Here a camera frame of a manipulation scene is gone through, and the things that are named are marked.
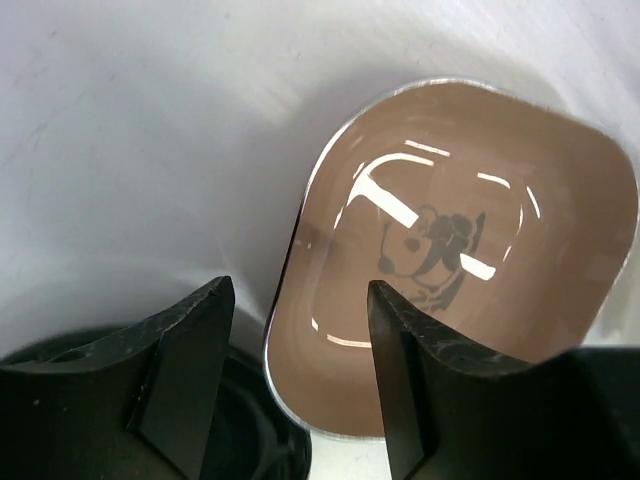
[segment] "white surface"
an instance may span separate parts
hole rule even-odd
[[[485,79],[639,158],[638,18],[634,0],[3,0],[0,354],[218,272],[257,348],[323,143],[409,80]],[[590,340],[640,338],[637,264]],[[384,478],[382,444],[316,439],[312,480]]]

